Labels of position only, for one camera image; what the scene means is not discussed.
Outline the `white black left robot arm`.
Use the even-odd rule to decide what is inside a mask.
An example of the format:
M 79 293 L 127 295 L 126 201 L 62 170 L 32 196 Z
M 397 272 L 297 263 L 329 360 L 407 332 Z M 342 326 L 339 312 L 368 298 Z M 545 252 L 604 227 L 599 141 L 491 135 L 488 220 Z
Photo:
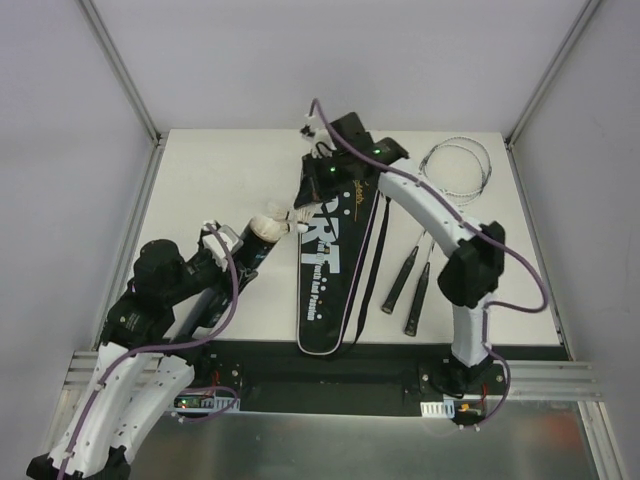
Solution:
M 287 224 L 254 216 L 241 233 L 206 222 L 196 253 L 152 240 L 140 250 L 125 292 L 110 308 L 91 379 L 31 479 L 126 479 L 147 435 L 184 391 L 223 390 L 210 341 L 235 314 L 242 289 Z

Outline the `black shuttlecock tube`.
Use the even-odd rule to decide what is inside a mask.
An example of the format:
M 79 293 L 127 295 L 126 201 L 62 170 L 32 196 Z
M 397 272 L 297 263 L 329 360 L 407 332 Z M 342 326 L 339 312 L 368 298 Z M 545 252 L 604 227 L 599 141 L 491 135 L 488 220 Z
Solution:
M 276 244 L 270 243 L 270 252 Z M 231 322 L 240 294 L 233 260 L 233 263 L 228 263 L 228 270 L 222 270 L 213 283 L 200 294 L 175 340 L 186 338 L 201 340 L 220 334 Z

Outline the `white feather shuttlecock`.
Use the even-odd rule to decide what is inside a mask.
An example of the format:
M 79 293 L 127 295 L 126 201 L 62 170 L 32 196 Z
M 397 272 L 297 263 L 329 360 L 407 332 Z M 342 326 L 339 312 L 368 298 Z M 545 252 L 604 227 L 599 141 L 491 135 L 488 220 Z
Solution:
M 284 222 L 288 225 L 290 232 L 302 235 L 309 231 L 310 221 L 314 215 L 314 209 L 290 209 L 284 214 Z
M 258 238 L 271 244 L 276 244 L 283 236 L 289 233 L 287 223 L 265 215 L 254 216 L 250 221 L 250 228 Z
M 291 223 L 295 221 L 295 212 L 289 207 L 282 206 L 276 202 L 267 204 L 267 216 L 275 221 Z

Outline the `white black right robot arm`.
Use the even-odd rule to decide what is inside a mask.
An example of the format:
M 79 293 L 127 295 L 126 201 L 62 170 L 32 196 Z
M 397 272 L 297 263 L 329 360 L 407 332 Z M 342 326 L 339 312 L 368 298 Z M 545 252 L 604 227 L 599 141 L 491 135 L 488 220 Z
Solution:
M 493 364 L 488 341 L 488 307 L 504 272 L 505 231 L 497 222 L 468 221 L 462 210 L 419 173 L 396 140 L 373 140 L 351 112 L 301 136 L 311 145 L 303 159 L 295 208 L 337 196 L 354 180 L 374 176 L 381 194 L 397 203 L 435 241 L 447 262 L 437 283 L 452 305 L 454 337 L 447 363 L 430 376 L 434 390 L 454 398 L 473 394 Z

